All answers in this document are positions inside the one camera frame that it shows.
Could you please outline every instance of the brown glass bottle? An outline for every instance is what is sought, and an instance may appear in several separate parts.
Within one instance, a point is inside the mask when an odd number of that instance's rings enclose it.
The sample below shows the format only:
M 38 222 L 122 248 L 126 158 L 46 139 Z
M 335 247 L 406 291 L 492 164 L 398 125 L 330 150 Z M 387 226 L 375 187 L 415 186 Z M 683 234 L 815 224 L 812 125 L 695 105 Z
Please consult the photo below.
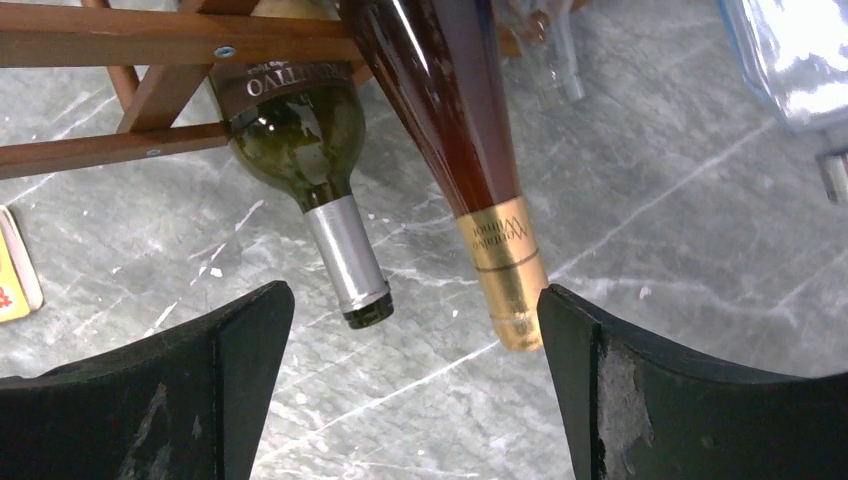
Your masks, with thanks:
M 308 0 L 262 0 L 255 16 L 326 18 Z M 394 312 L 350 176 L 365 116 L 347 62 L 218 64 L 209 80 L 230 145 L 259 180 L 294 198 L 315 239 L 351 328 Z
M 453 209 L 501 342 L 539 348 L 548 278 L 516 171 L 489 0 L 341 0 L 339 15 Z

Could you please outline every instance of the marble surface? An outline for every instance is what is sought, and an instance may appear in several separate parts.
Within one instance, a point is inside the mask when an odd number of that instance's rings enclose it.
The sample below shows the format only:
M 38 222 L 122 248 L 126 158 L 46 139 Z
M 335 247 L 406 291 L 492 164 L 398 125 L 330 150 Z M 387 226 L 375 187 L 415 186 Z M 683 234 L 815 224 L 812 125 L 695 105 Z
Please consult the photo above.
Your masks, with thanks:
M 124 1 L 116 6 L 164 2 Z M 510 65 L 516 151 L 554 281 L 746 365 L 848 368 L 848 210 L 815 141 L 740 79 L 714 0 L 594 0 L 574 17 L 587 98 L 541 115 Z M 385 98 L 354 188 L 397 313 L 353 332 L 295 203 L 226 149 L 0 182 L 44 287 L 0 325 L 33 376 L 274 279 L 298 304 L 254 479 L 569 479 L 542 351 L 502 349 L 444 198 Z M 180 124 L 208 121 L 194 99 Z M 101 69 L 0 70 L 0 143 L 108 133 Z

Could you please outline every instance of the wooden bar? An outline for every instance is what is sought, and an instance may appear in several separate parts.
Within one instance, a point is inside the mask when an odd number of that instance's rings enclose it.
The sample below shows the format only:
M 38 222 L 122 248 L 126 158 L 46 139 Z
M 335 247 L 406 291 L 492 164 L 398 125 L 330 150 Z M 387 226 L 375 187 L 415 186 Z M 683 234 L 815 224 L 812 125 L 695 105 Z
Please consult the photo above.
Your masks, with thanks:
M 223 124 L 0 147 L 0 179 L 108 165 L 227 145 Z
M 109 0 L 82 0 L 80 3 L 88 8 L 112 8 Z M 106 67 L 106 71 L 112 80 L 112 87 L 115 88 L 118 101 L 121 102 L 121 108 L 126 111 L 132 104 L 135 91 L 138 90 L 138 73 L 132 66 Z
M 259 0 L 187 0 L 180 5 L 179 11 L 249 15 L 257 3 Z M 211 62 L 204 65 L 151 66 L 133 104 L 124 113 L 124 118 L 118 125 L 118 132 L 143 132 L 170 127 L 211 70 Z
M 215 50 L 225 45 L 238 53 L 216 57 Z M 0 67 L 251 63 L 281 58 L 362 57 L 341 23 L 331 20 L 0 2 Z

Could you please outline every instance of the screw head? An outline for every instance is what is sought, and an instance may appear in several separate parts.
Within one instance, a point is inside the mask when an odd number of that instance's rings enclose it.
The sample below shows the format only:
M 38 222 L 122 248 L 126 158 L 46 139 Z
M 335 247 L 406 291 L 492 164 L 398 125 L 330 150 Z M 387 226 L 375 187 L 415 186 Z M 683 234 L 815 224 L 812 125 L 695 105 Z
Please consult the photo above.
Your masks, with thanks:
M 230 58 L 234 57 L 235 54 L 235 47 L 231 47 L 229 45 L 224 45 L 223 47 L 218 47 L 215 49 L 215 56 L 218 58 Z

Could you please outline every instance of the black bottle tip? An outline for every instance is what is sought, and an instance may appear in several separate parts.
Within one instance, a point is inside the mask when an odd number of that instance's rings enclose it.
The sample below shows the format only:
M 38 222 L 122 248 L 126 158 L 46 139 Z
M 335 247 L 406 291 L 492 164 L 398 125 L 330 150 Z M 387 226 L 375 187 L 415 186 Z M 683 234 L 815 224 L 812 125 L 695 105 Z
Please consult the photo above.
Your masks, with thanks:
M 382 322 L 393 313 L 395 313 L 395 307 L 392 294 L 387 293 L 370 305 L 345 313 L 344 318 L 351 329 L 360 330 Z

